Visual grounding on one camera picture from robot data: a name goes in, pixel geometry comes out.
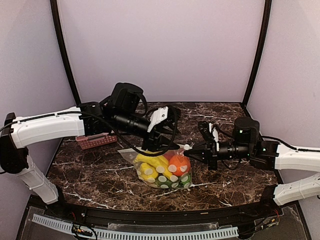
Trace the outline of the clear zip top bag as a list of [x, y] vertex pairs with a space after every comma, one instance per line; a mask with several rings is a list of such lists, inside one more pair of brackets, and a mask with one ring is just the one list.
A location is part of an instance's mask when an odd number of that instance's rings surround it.
[[190, 150], [188, 144], [179, 149], [168, 150], [159, 156], [145, 156], [131, 148], [118, 152], [131, 163], [138, 178], [155, 189], [188, 189], [192, 185], [192, 168], [190, 159], [184, 156]]

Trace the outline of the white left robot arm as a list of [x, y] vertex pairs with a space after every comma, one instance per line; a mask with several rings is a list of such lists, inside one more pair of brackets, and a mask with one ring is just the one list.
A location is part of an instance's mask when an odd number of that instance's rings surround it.
[[0, 129], [0, 168], [19, 178], [60, 218], [67, 218], [70, 206], [61, 189], [37, 166], [32, 154], [36, 147], [65, 137], [88, 137], [114, 133], [135, 152], [158, 157], [177, 149], [180, 110], [172, 105], [159, 107], [150, 118], [124, 109], [100, 106], [96, 102], [47, 114], [18, 117], [7, 115]]

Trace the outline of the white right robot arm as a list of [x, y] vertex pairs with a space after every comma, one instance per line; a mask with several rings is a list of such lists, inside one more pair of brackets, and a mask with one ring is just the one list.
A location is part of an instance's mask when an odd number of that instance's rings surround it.
[[320, 149], [318, 147], [287, 146], [278, 141], [262, 140], [256, 145], [237, 142], [207, 141], [184, 152], [184, 155], [216, 170], [219, 161], [244, 160], [260, 170], [280, 174], [295, 173], [283, 183], [264, 188], [255, 213], [266, 217], [275, 206], [315, 197], [320, 194]]

